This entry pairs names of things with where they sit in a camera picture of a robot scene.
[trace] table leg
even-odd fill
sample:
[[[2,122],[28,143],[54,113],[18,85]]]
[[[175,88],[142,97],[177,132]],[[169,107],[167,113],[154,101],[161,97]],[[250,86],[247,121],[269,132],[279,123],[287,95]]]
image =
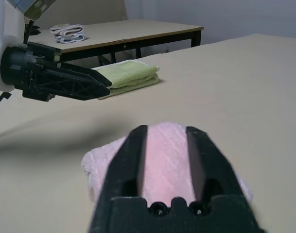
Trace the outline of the table leg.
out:
[[[115,57],[115,53],[114,52],[111,53],[110,56],[111,56],[111,63],[116,63],[117,62],[117,59]]]
[[[141,48],[136,48],[136,58],[141,58]]]
[[[100,56],[98,56],[98,62],[99,62],[99,65],[102,67],[104,64],[103,64],[103,62],[102,62],[102,60],[101,60],[101,57]]]
[[[192,41],[191,41],[191,47],[201,45],[201,35],[202,35],[201,30],[194,32],[194,37],[192,38]]]

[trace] tabletop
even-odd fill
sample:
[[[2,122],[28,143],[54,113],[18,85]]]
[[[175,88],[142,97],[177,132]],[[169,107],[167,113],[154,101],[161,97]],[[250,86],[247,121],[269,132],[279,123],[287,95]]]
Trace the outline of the tabletop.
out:
[[[83,33],[87,40],[82,42],[70,44],[56,43],[54,35],[50,30],[44,30],[39,35],[30,36],[30,41],[61,49],[65,53],[194,32],[202,29],[204,27],[135,19],[85,25]]]
[[[251,35],[140,59],[161,83],[105,100],[0,104],[0,233],[85,232],[86,152],[140,124],[206,131],[272,233],[296,233],[296,39]]]

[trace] cable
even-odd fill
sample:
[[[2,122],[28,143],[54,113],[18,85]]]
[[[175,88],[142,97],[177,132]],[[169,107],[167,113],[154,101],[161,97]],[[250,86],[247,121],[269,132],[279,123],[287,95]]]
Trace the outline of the cable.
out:
[[[3,98],[6,98],[7,100],[10,98],[12,94],[8,93],[8,92],[3,92],[1,95],[0,95],[0,102],[2,101]]]
[[[26,29],[26,32],[25,32],[25,35],[24,35],[24,38],[23,38],[23,43],[26,45],[28,43],[28,39],[29,39],[29,36],[31,34],[31,31],[32,31],[32,27],[33,27],[33,24],[35,22],[30,20],[29,23],[28,23],[28,26],[27,26],[27,29]]]

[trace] folded pink towel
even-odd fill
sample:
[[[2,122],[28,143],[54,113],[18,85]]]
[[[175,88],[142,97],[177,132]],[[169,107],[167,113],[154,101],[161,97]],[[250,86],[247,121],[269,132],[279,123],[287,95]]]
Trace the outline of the folded pink towel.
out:
[[[126,137],[88,152],[82,167],[88,175],[88,186],[93,201],[97,200],[107,167]],[[252,201],[252,193],[237,175],[241,188]],[[145,176],[142,196],[148,206],[162,201],[170,206],[175,197],[183,197],[189,204],[195,200],[193,193],[185,127],[175,123],[161,123],[148,127]]]

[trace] light green towel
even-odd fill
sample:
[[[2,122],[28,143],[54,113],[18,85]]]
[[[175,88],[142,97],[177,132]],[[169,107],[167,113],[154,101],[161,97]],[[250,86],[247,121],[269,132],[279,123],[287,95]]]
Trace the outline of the light green towel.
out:
[[[94,70],[112,82],[112,85],[109,87],[111,91],[110,95],[101,97],[101,100],[158,82],[158,67],[149,66],[135,60],[96,67]]]

